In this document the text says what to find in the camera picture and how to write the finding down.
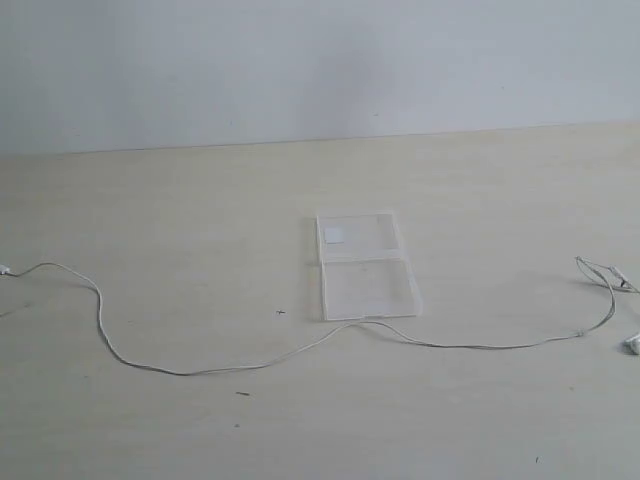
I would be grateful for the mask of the white wired earphones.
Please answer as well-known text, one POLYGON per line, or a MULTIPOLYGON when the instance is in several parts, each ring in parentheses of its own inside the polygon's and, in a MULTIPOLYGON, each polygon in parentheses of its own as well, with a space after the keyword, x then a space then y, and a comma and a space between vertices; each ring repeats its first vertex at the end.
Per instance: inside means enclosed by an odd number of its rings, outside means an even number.
POLYGON ((369 326, 380 327, 390 332, 392 336, 392 340, 394 342, 398 342, 404 345, 411 345, 411 346, 427 348, 427 349, 436 349, 436 350, 469 350, 469 351, 487 351, 487 352, 518 351, 518 350, 534 349, 534 348, 541 347, 548 344, 577 340, 599 330, 614 318, 618 309, 617 295, 619 293, 637 295, 639 293, 639 288, 633 285, 633 283, 629 280, 629 278, 626 275, 624 275, 621 272, 621 270, 615 266, 602 265, 602 264, 593 262, 591 260, 588 260, 582 256, 576 256, 574 258, 574 262, 579 272, 585 277, 586 280, 588 280, 588 282, 591 285, 596 286, 598 288, 603 288, 608 291, 609 298, 610 298, 610 306, 606 314, 604 315, 604 317, 598 323, 590 326, 587 329, 579 330, 569 335, 545 338, 543 340, 532 342, 532 343, 521 343, 521 344, 512 344, 512 345, 442 344, 442 343, 428 342, 428 341, 411 337, 406 333, 400 331, 396 327, 390 325, 389 323, 381 320, 364 319, 364 320, 350 321, 346 324, 335 327, 330 331, 328 331, 328 333, 326 333, 319 339, 309 344, 303 345, 297 349, 286 352, 274 359, 271 359, 262 363, 257 363, 253 365, 231 365, 226 367, 209 368, 209 369, 196 370, 196 371, 177 371, 177 370, 162 368, 162 367, 153 366, 145 363, 134 362, 132 360, 125 358, 117 350, 108 332, 105 329, 105 324, 103 320, 104 295, 100 287, 90 277, 78 271, 75 271, 66 265, 56 263, 56 262, 45 261, 45 262, 40 262, 23 271, 15 272, 9 266, 3 264, 1 266, 1 275, 3 277, 19 279, 19 278, 28 276, 33 272, 36 272, 38 270, 41 270, 43 268, 48 268, 48 267, 61 270, 71 275, 72 277, 80 280, 86 288, 88 288, 95 294, 96 296, 96 313, 95 313, 96 330, 106 350, 110 353, 110 355, 114 358, 114 360, 116 360, 118 363, 124 366, 130 367, 136 370, 140 370, 140 371, 152 372, 152 373, 157 373, 157 374, 177 377, 177 378, 193 378, 193 377, 204 377, 209 375, 226 374, 226 373, 263 370, 263 369, 272 367, 274 365, 283 363, 295 356, 303 354, 316 347, 319 347, 345 330, 352 329, 352 328, 363 328, 363 327, 369 327, 369 326))

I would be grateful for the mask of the clear plastic open case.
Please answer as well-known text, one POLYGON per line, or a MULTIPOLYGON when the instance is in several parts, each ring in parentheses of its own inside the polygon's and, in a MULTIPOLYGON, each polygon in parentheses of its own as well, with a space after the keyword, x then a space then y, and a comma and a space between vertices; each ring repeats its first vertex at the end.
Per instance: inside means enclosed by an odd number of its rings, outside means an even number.
POLYGON ((423 301, 394 213, 318 215, 315 224, 324 320, 422 314, 423 301))

